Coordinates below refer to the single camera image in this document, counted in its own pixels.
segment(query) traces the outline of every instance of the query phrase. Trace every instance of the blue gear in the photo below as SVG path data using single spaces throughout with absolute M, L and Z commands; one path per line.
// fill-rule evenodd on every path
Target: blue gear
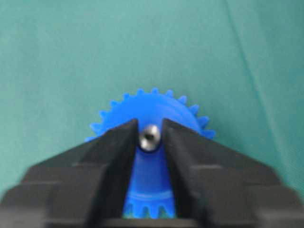
M 199 106 L 195 104 L 187 107 L 186 101 L 186 96 L 174 99 L 171 90 L 163 95 L 157 88 L 151 93 L 139 89 L 135 96 L 125 94 L 120 103 L 111 101 L 111 111 L 99 113 L 103 119 L 102 123 L 92 123 L 90 126 L 97 136 L 101 136 L 107 130 L 136 118 L 139 131 L 150 124 L 157 125 L 161 130 L 163 118 L 168 118 L 212 139 L 215 132 L 204 130 L 209 118 L 206 116 L 196 118 Z M 161 211 L 165 211 L 169 218 L 175 216 L 174 198 L 163 146 L 160 145 L 154 153 L 145 153 L 137 147 L 124 215 L 155 219 L 160 216 Z

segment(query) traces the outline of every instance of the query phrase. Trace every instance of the blue plastic gear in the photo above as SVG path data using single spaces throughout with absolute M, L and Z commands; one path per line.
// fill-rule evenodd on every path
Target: blue plastic gear
M 157 125 L 161 130 L 163 118 L 168 118 L 206 138 L 212 139 L 215 135 L 214 130 L 204 130 L 209 121 L 208 117 L 196 117 L 199 106 L 186 106 L 186 96 L 176 100 L 171 90 L 163 95 L 154 88 L 151 93 L 139 89 L 137 95 L 125 94 L 123 98 L 122 102 L 111 101 L 111 111 L 100 111 L 103 120 L 101 123 L 90 125 L 96 137 L 134 118 L 138 120 L 139 131 L 150 124 Z M 155 219 L 160 216 L 175 216 L 173 192 L 166 164 L 162 145 L 154 153 L 145 153 L 139 147 L 136 148 L 123 209 L 125 217 Z

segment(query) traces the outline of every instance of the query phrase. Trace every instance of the black plastic jaw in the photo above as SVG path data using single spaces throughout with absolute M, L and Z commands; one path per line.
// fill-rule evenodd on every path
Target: black plastic jaw
M 163 121 L 175 219 L 122 219 L 137 121 L 32 166 L 0 204 L 0 228 L 302 228 L 292 189 L 261 162 Z

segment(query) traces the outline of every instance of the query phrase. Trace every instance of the green fabric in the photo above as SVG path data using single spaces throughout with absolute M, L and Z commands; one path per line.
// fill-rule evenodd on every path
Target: green fabric
M 0 0 L 0 192 L 142 87 L 304 196 L 304 1 Z

